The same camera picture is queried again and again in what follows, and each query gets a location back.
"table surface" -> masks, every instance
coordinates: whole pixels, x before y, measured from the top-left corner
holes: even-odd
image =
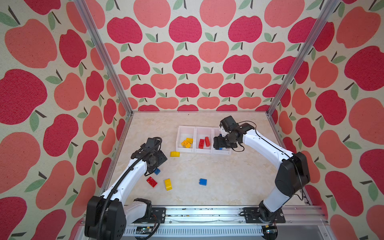
[[[261,134],[277,143],[265,113],[134,113],[110,186],[147,138],[161,137],[168,160],[158,175],[151,174],[158,184],[152,188],[146,181],[149,176],[142,176],[125,204],[140,197],[153,205],[258,205],[273,189],[277,169],[256,150],[245,146],[245,151],[228,156],[181,152],[180,157],[170,157],[179,125],[217,127],[229,115],[237,122],[255,122]],[[200,178],[207,179],[206,186],[199,185]],[[166,179],[171,180],[172,190],[166,190]],[[304,204],[297,196],[286,203]]]

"apple-patterned wallpaper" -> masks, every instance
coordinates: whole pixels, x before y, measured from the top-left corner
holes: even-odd
[[[305,188],[338,240],[384,239],[383,7],[340,1],[324,27],[334,28],[330,45],[318,49],[319,36],[305,58],[309,75],[276,108],[280,136],[307,156]]]
[[[73,240],[114,156],[126,112],[81,24],[72,1],[0,1],[0,240]]]
[[[106,18],[99,34],[134,111],[267,110],[324,4],[321,0],[97,2]],[[315,51],[327,48],[333,35],[331,24],[315,43]],[[92,61],[98,68],[96,54]],[[297,81],[308,74],[304,62]]]

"lego brick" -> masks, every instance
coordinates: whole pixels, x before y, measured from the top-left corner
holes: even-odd
[[[157,185],[157,182],[152,178],[152,177],[149,177],[147,179],[147,182],[152,186],[152,187],[155,187]]]
[[[193,143],[193,138],[187,137],[186,141],[189,142],[190,144],[192,144]]]
[[[180,157],[180,153],[179,152],[171,152],[170,156],[171,157]]]
[[[210,141],[209,141],[209,137],[205,137],[205,145],[206,145],[207,147],[211,146],[211,143],[210,143]]]
[[[200,180],[199,180],[199,184],[200,184],[200,185],[204,185],[204,186],[206,186],[206,185],[207,185],[207,180],[204,179],[204,178],[200,178]]]
[[[187,142],[187,141],[183,141],[183,142],[181,143],[181,145],[182,145],[183,147],[186,147],[186,148],[190,148],[190,147],[191,147],[191,144],[190,144],[189,142]]]
[[[203,149],[203,147],[204,147],[204,139],[200,139],[199,148]]]
[[[172,189],[172,184],[170,182],[170,179],[164,180],[164,183],[166,184],[166,190],[169,191]]]

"white divided tray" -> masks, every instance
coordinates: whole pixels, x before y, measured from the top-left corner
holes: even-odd
[[[214,137],[220,134],[220,128],[218,127],[193,127],[193,126],[179,126],[176,138],[176,151],[177,152],[196,152],[196,153],[207,153],[207,154],[225,154],[230,155],[232,149],[223,148],[222,150],[214,149]],[[181,146],[181,143],[187,138],[193,138],[193,144],[190,148]],[[204,142],[203,149],[199,148],[200,139],[209,137],[210,146]]]

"red lego brick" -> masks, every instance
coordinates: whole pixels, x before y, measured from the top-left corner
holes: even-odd
[[[203,147],[204,147],[204,139],[200,139],[199,148],[203,149]]]
[[[147,179],[147,182],[152,186],[152,187],[155,187],[157,185],[157,182],[152,178],[152,177],[149,177]]]
[[[205,137],[205,145],[207,147],[211,146],[211,143],[209,142],[209,137]]]

